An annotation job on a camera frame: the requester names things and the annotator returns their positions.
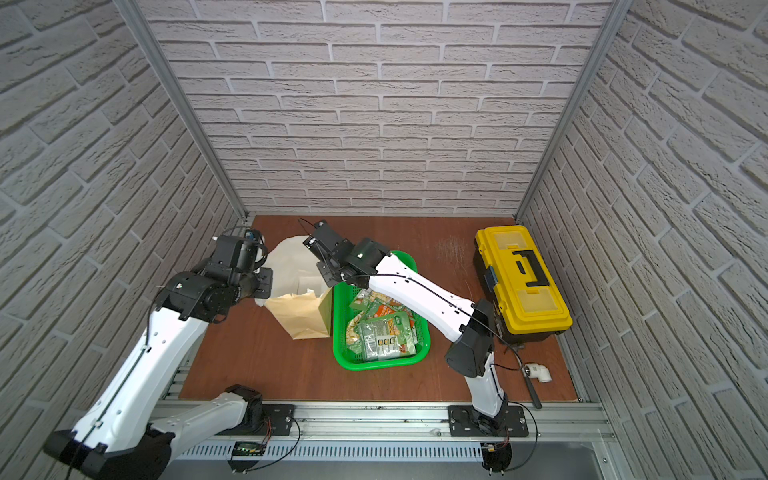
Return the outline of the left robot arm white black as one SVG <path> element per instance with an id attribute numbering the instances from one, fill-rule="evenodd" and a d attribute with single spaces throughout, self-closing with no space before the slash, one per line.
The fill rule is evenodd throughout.
<path id="1" fill-rule="evenodd" d="M 89 479 L 157 479 L 172 460 L 215 434 L 266 429 L 261 394 L 242 385 L 177 417 L 150 416 L 208 327 L 241 300 L 268 296 L 267 256 L 257 230 L 216 237 L 210 257 L 157 294 L 144 333 L 104 393 L 74 427 L 52 432 L 44 453 Z"/>

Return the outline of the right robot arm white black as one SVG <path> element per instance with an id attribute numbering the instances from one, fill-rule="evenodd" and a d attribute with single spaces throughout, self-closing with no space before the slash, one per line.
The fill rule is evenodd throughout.
<path id="1" fill-rule="evenodd" d="M 498 418 L 507 396 L 496 374 L 493 305 L 448 292 L 374 240 L 365 238 L 354 244 L 325 220 L 312 227 L 304 245 L 319 260 L 318 269 L 326 284 L 370 288 L 426 319 L 451 342 L 445 361 L 465 378 L 475 413 L 488 420 Z"/>

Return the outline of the brown paper bag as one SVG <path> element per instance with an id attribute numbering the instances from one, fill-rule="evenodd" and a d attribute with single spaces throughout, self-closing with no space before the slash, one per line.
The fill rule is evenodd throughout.
<path id="1" fill-rule="evenodd" d="M 268 255 L 265 268 L 273 272 L 271 292 L 255 299 L 293 340 L 329 338 L 333 292 L 323 280 L 316 257 L 303 244 L 306 236 L 281 241 Z"/>

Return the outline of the white pipe elbow fitting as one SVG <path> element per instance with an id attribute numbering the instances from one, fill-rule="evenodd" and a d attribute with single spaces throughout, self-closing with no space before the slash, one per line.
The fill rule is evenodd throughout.
<path id="1" fill-rule="evenodd" d="M 536 380 L 540 383 L 550 383 L 552 381 L 551 373 L 545 365 L 527 363 L 523 366 L 523 370 L 527 378 Z"/>

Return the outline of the green white condiment packet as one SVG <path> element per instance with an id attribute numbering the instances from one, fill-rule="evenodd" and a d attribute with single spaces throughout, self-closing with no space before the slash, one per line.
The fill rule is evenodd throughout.
<path id="1" fill-rule="evenodd" d="M 360 337 L 365 362 L 384 361 L 416 354 L 416 336 L 404 312 L 361 320 L 356 332 Z"/>

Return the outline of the green condiment packet top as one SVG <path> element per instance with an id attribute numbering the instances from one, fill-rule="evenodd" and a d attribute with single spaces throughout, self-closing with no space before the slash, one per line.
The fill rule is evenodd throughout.
<path id="1" fill-rule="evenodd" d="M 392 297 L 379 292 L 364 289 L 360 290 L 350 302 L 349 307 L 357 312 L 362 312 L 366 318 L 383 317 L 396 312 L 404 312 L 410 321 L 415 323 L 413 312 L 402 303 Z"/>

